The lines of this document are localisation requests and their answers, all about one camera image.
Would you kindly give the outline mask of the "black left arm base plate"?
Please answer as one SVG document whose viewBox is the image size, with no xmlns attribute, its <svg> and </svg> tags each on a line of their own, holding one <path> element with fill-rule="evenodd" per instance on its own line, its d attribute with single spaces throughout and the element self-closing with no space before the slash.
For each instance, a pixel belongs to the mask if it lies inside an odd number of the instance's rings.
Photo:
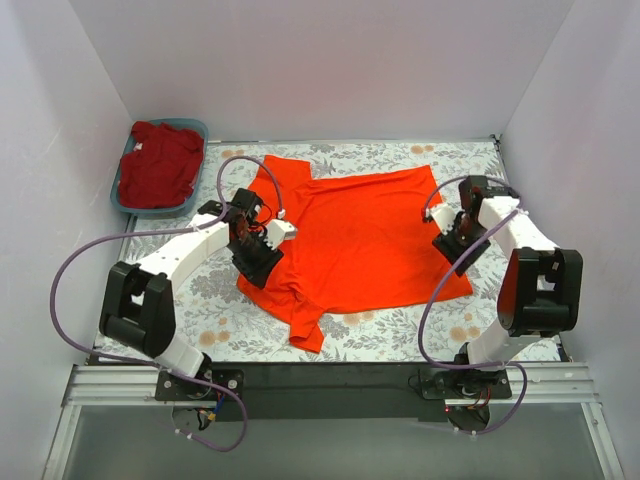
<svg viewBox="0 0 640 480">
<path fill-rule="evenodd" d="M 215 384 L 242 395 L 244 372 L 239 369 L 210 370 L 202 378 L 206 385 L 185 380 L 167 371 L 158 375 L 154 399 L 157 401 L 214 401 L 218 399 L 219 391 L 210 387 Z"/>
</svg>

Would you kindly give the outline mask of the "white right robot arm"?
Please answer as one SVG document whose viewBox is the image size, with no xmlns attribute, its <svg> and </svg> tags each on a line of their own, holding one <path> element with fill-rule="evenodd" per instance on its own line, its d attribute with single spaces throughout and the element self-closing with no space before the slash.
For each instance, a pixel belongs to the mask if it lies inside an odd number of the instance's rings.
<svg viewBox="0 0 640 480">
<path fill-rule="evenodd" d="M 464 368 L 501 370 L 526 347 L 575 328 L 583 257 L 548 239 L 521 207 L 506 181 L 484 175 L 453 178 L 461 209 L 426 204 L 432 244 L 461 276 L 496 242 L 508 264 L 497 297 L 497 317 L 461 351 Z"/>
</svg>

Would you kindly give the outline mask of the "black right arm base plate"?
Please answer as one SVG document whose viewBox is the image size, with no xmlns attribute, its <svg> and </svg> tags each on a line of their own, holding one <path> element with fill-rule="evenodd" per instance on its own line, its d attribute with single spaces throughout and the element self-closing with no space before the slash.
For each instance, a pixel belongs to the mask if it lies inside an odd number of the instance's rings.
<svg viewBox="0 0 640 480">
<path fill-rule="evenodd" d="M 409 385 L 427 399 L 509 399 L 512 390 L 504 370 L 419 369 Z"/>
</svg>

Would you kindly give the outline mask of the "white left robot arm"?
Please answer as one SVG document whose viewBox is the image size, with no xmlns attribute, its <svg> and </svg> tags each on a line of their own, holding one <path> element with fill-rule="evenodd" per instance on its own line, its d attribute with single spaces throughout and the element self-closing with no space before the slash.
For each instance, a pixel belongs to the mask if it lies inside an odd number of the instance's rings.
<svg viewBox="0 0 640 480">
<path fill-rule="evenodd" d="M 109 271 L 100 333 L 190 378 L 202 378 L 208 357 L 177 332 L 174 296 L 210 256 L 227 249 L 242 277 L 262 289 L 283 258 L 283 242 L 296 227 L 279 217 L 262 224 L 263 200 L 247 189 L 230 202 L 208 201 L 187 231 L 135 263 L 120 261 Z"/>
</svg>

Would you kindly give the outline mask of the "orange t shirt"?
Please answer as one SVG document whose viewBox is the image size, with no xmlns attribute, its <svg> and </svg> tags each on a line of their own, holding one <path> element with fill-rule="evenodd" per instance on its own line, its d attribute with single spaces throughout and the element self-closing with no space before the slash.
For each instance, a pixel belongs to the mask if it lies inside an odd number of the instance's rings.
<svg viewBox="0 0 640 480">
<path fill-rule="evenodd" d="M 290 327 L 290 343 L 321 351 L 326 313 L 354 314 L 429 300 L 448 271 L 421 218 L 436 183 L 430 167 L 315 179 L 304 160 L 268 155 L 250 184 L 270 207 L 284 203 L 296 226 L 282 259 L 259 289 L 244 277 L 238 289 Z"/>
</svg>

